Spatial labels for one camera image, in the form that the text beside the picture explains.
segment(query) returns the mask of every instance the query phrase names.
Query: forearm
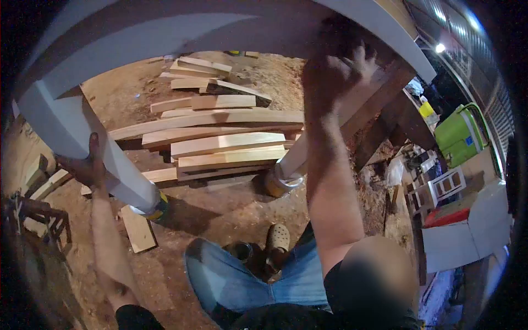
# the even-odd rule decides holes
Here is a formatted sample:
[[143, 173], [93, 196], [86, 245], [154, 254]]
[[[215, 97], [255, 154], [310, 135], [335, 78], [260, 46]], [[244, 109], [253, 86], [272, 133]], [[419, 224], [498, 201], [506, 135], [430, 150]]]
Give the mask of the forearm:
[[125, 304], [139, 305], [139, 288], [112, 217], [105, 187], [92, 188], [91, 227], [98, 281], [114, 310]]
[[348, 152], [337, 116], [307, 122], [307, 201], [318, 246], [332, 249], [363, 238]]

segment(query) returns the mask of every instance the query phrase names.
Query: dirt floor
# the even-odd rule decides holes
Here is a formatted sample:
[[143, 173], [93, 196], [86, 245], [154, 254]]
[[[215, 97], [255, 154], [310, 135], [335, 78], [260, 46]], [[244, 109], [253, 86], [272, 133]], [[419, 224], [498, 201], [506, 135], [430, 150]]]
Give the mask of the dirt floor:
[[[191, 56], [232, 65], [234, 74], [230, 81], [244, 83], [271, 95], [273, 102], [270, 109], [303, 110], [300, 85], [302, 59], [274, 54], [261, 54], [258, 59], [251, 59], [220, 52]], [[169, 83], [156, 80], [161, 72], [168, 71], [170, 65], [164, 61], [140, 61], [96, 76], [81, 87], [108, 130], [156, 120], [159, 114], [149, 112], [151, 103], [194, 94], [171, 90]], [[363, 133], [365, 130], [348, 142], [351, 160]], [[147, 150], [125, 152], [140, 171], [172, 166], [163, 163], [157, 153]], [[385, 145], [379, 152], [387, 155], [395, 153], [390, 145]], [[51, 155], [49, 148], [28, 124], [16, 122], [3, 141], [4, 193], [21, 187], [25, 170], [38, 153]], [[4, 162], [4, 159], [15, 161]], [[283, 223], [291, 233], [293, 246], [302, 233], [308, 222], [305, 185], [280, 199], [274, 199], [265, 195], [259, 180], [260, 177], [255, 175], [224, 177], [163, 189], [169, 197], [170, 220], [152, 224], [158, 247], [144, 253], [132, 252], [125, 226], [119, 220], [122, 241], [129, 249], [128, 256], [146, 306], [167, 329], [214, 328], [203, 316], [183, 269], [182, 253], [194, 238], [204, 237], [221, 246], [242, 240], [263, 247], [268, 227], [272, 223]], [[361, 175], [356, 175], [356, 181], [363, 206], [365, 233], [383, 234], [386, 190], [373, 190]], [[90, 201], [80, 195], [80, 188], [80, 183], [70, 180], [45, 199], [52, 207], [68, 212], [73, 240], [66, 263], [44, 257], [46, 267], [51, 268], [46, 273], [46, 281], [57, 304], [63, 303], [69, 317], [78, 321], [76, 328], [115, 329], [117, 324], [113, 313], [96, 283], [89, 226]], [[114, 215], [122, 206], [120, 201], [112, 202]], [[397, 227], [394, 237], [406, 235], [406, 229]], [[399, 240], [399, 243], [403, 246], [409, 244], [407, 239]]]

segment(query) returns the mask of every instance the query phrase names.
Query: sleeve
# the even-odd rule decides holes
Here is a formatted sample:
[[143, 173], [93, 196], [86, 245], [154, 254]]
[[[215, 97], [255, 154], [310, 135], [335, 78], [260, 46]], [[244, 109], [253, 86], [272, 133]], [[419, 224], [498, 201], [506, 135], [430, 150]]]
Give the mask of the sleeve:
[[119, 307], [116, 311], [116, 320], [119, 330], [164, 329], [148, 309], [136, 305]]
[[339, 262], [324, 285], [332, 313], [347, 327], [420, 330], [410, 306], [385, 288], [367, 260]]

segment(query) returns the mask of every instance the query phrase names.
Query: jeans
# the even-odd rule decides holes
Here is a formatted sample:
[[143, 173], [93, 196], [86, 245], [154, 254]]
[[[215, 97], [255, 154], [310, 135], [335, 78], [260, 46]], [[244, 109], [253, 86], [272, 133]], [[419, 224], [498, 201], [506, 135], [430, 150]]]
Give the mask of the jeans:
[[195, 239], [184, 254], [185, 270], [203, 310], [221, 328], [246, 311], [271, 304], [318, 306], [329, 310], [315, 239], [298, 244], [273, 284], [256, 278], [217, 244]]

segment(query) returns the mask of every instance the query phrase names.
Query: green cooler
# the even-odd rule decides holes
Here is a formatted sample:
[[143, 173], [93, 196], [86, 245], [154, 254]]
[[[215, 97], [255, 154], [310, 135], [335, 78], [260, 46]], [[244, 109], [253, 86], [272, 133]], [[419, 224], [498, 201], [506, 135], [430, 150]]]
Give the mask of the green cooler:
[[460, 105], [435, 129], [435, 139], [449, 168], [457, 167], [488, 145], [486, 121], [474, 103]]

